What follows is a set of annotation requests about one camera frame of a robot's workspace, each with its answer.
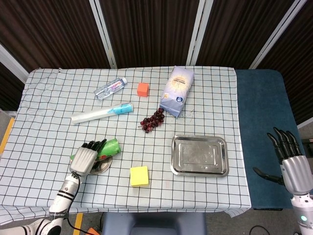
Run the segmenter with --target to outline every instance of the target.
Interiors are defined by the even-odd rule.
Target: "metal tray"
[[[229,168],[225,140],[215,136],[174,136],[171,170],[175,175],[226,176]]]

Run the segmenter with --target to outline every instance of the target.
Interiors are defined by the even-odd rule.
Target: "black cable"
[[[70,202],[70,205],[69,205],[69,207],[68,207],[68,210],[67,210],[68,213],[69,213],[69,209],[70,209],[70,207],[72,206],[72,203],[73,203],[73,201],[74,201],[74,199],[75,199],[75,197],[76,197],[76,195],[77,195],[77,193],[78,193],[79,186],[80,186],[80,178],[79,178],[79,175],[78,175],[76,172],[74,172],[74,171],[72,172],[72,174],[75,175],[75,177],[78,179],[78,187],[77,187],[77,191],[76,191],[76,193],[75,193],[75,195],[74,195],[74,198],[73,198],[73,200]],[[86,234],[89,234],[89,235],[94,235],[94,234],[88,233],[88,232],[86,232],[86,231],[84,231],[84,230],[75,228],[75,227],[70,223],[70,221],[69,221],[68,218],[67,218],[67,222],[68,222],[68,224],[69,224],[73,229],[76,229],[76,230],[78,230],[78,231],[81,231],[81,232],[86,233]]]
[[[104,212],[102,212],[102,215],[101,215],[100,221],[99,221],[99,229],[100,229],[100,230],[102,230],[102,229],[101,229],[101,226],[102,226],[101,219],[102,219],[102,217],[103,217],[103,214],[104,214]]]
[[[264,230],[267,232],[268,235],[270,235],[269,231],[268,231],[266,228],[264,228],[263,226],[261,226],[261,225],[255,225],[255,226],[253,226],[253,227],[250,229],[249,235],[251,235],[252,230],[253,230],[254,228],[262,228],[262,229],[264,229]]]

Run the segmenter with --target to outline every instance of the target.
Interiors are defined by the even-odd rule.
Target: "checkered tablecloth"
[[[71,212],[225,211],[236,216],[251,207],[238,122],[234,69],[186,67],[194,84],[179,118],[148,134],[139,122],[151,116],[173,67],[121,70],[33,71],[27,80],[16,120],[0,160],[0,224],[43,217],[66,175],[69,157],[86,141],[117,138],[122,153],[110,169],[82,179]],[[93,91],[117,77],[128,84],[105,100]],[[150,84],[139,97],[139,82]],[[132,102],[134,112],[71,125],[75,112]],[[170,170],[175,134],[220,136],[227,142],[227,177],[176,176]],[[148,187],[130,186],[130,167],[146,165]]]

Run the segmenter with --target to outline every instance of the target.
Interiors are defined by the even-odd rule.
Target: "yellow stripe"
[[[83,221],[83,213],[77,213],[76,221],[75,221],[75,228],[80,229],[80,226],[82,226],[82,221]],[[79,231],[77,229],[74,229],[73,235],[79,235]]]
[[[5,147],[5,145],[6,145],[7,141],[8,141],[9,134],[10,134],[10,132],[11,132],[13,123],[14,123],[14,118],[11,118],[11,119],[10,119],[10,122],[9,122],[9,124],[8,124],[8,127],[6,128],[5,134],[4,134],[4,136],[3,136],[1,145],[0,145],[0,153],[3,153],[3,151],[4,151],[4,147]]]

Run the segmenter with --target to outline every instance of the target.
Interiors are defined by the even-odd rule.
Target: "robotic arm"
[[[106,141],[106,139],[102,142],[91,141],[84,143],[78,148],[75,158],[69,166],[72,173],[66,177],[61,189],[49,208],[51,221],[39,219],[26,226],[0,230],[0,235],[60,235],[63,220],[68,220],[69,209],[77,195],[80,177],[89,174],[98,155],[98,151],[103,148]]]
[[[301,154],[299,144],[290,131],[282,131],[274,127],[278,136],[275,138],[271,133],[268,137],[272,141],[278,158],[282,177],[263,173],[258,168],[253,170],[260,177],[272,182],[284,185],[288,192],[293,194],[292,206],[298,219],[302,235],[313,234],[313,176],[306,156]]]

